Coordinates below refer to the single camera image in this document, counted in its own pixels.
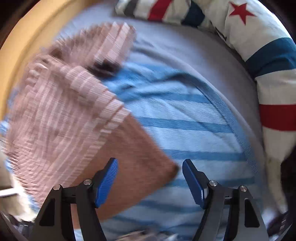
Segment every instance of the red star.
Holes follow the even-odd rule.
[[[247,8],[247,3],[244,3],[242,5],[236,5],[233,2],[230,2],[230,4],[234,8],[234,11],[229,16],[239,15],[241,20],[244,22],[245,25],[246,25],[247,16],[256,16],[256,15],[252,14],[251,12],[249,12],[246,9]]]

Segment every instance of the yellow wall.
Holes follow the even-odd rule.
[[[41,47],[49,46],[60,29],[98,0],[41,0],[13,28],[0,49],[0,120],[11,88]]]

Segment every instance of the metal screw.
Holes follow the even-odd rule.
[[[217,181],[215,181],[215,180],[211,180],[211,181],[210,181],[210,185],[213,186],[213,187],[215,187],[215,186],[218,185],[218,183],[217,183]]]
[[[83,181],[83,184],[84,184],[84,185],[90,185],[90,184],[91,184],[91,179],[85,179],[85,180]]]
[[[54,185],[54,190],[57,191],[61,188],[61,185],[60,184],[56,184]]]
[[[240,186],[239,187],[241,191],[246,192],[248,189],[245,186]]]

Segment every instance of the white fabric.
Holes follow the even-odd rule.
[[[115,12],[118,15],[125,15],[125,9],[132,0],[121,0],[115,7]],[[138,0],[136,3],[133,15],[135,18],[148,19],[150,11],[158,0]],[[162,22],[172,24],[182,24],[182,21],[187,16],[191,7],[191,0],[172,0],[166,9],[166,12],[161,19]],[[209,31],[214,31],[213,25],[209,19],[204,18],[198,28],[206,28]]]
[[[296,69],[256,77],[260,104],[296,104]]]

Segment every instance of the red stripe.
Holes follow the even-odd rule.
[[[173,0],[158,0],[151,8],[148,20],[161,21],[172,1]]]
[[[260,105],[263,126],[279,131],[296,131],[296,104]]]

